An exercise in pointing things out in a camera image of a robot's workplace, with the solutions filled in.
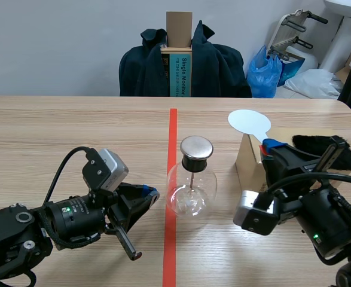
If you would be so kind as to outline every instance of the handle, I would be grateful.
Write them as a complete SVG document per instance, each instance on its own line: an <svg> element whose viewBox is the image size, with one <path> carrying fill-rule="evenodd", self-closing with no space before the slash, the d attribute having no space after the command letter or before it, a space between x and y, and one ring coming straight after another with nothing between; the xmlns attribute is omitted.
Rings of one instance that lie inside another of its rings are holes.
<svg viewBox="0 0 351 287"><path fill-rule="evenodd" d="M319 21L319 22L321 22L323 24L328 24L328 20L327 19L325 19L323 17L320 17L318 15L315 15L311 11L308 11L307 18L312 18L313 20Z"/></svg>
<svg viewBox="0 0 351 287"><path fill-rule="evenodd" d="M271 46L270 52L268 52L268 53L275 54L275 55L279 56L279 58L281 58L282 60L289 61L289 56L288 55L275 50L275 48L273 46Z"/></svg>
<svg viewBox="0 0 351 287"><path fill-rule="evenodd" d="M307 30L307 28L304 27L303 25L295 23L295 22L289 20L288 18L284 19L284 21L282 22L282 25L291 27L291 28L293 28L301 33L304 33Z"/></svg>
<svg viewBox="0 0 351 287"><path fill-rule="evenodd" d="M307 48L307 49L309 49L309 50L311 50L311 49L313 48L313 45L312 45L312 44L303 41L302 39L300 39L300 38L297 37L297 36L296 36L296 38L295 38L294 44L299 44L299 45L301 45L301 46L303 46L304 48Z"/></svg>

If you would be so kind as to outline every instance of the wooden table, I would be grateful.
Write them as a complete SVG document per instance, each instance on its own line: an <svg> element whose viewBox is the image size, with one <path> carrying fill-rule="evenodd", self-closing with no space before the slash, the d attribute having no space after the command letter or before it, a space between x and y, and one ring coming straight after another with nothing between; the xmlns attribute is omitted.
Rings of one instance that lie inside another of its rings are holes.
<svg viewBox="0 0 351 287"><path fill-rule="evenodd" d="M177 286L328 286L339 265L323 265L296 221L267 237L232 222L240 197L234 167L242 135L229 112L254 109L278 127L328 127L351 144L351 110L331 100L174 99L0 96L0 208L40 206L66 153L80 145L109 148L127 164L126 182L157 187L161 199L129 232L144 254L131 262L112 236L86 248L58 252L34 271L37 286L162 286L164 195L169 109L178 108L178 144L190 135L212 141L218 178L216 208L199 231L177 233ZM68 163L52 199L84 195L84 154ZM340 191L351 202L351 185ZM10 281L25 286L25 278Z"/></svg>

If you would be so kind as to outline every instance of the black fur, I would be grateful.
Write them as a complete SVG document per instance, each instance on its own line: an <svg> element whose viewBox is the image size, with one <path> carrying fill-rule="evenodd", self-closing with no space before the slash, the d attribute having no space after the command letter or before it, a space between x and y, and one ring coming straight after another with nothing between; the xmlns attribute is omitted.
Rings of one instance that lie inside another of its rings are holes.
<svg viewBox="0 0 351 287"><path fill-rule="evenodd" d="M332 143L330 139L329 136L293 136L292 142L297 149L322 156ZM348 143L346 145L347 147L332 164L332 169L351 170L351 149Z"/></svg>

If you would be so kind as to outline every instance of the metal lid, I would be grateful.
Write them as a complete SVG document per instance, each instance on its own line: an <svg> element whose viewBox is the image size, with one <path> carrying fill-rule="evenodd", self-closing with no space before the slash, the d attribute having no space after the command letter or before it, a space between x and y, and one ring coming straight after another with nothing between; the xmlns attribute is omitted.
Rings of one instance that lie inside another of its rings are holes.
<svg viewBox="0 0 351 287"><path fill-rule="evenodd" d="M191 160L206 160L212 155L213 146L202 136L189 136L182 140L181 152Z"/></svg>

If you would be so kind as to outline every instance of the white plastic bag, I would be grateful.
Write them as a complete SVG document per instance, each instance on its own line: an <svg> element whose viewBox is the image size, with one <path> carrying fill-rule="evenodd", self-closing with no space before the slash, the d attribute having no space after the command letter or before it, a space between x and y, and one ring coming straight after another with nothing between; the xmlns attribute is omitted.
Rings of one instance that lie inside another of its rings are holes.
<svg viewBox="0 0 351 287"><path fill-rule="evenodd" d="M323 69L312 69L286 80L285 87L311 99L337 100L340 93L330 84L334 74Z"/></svg>

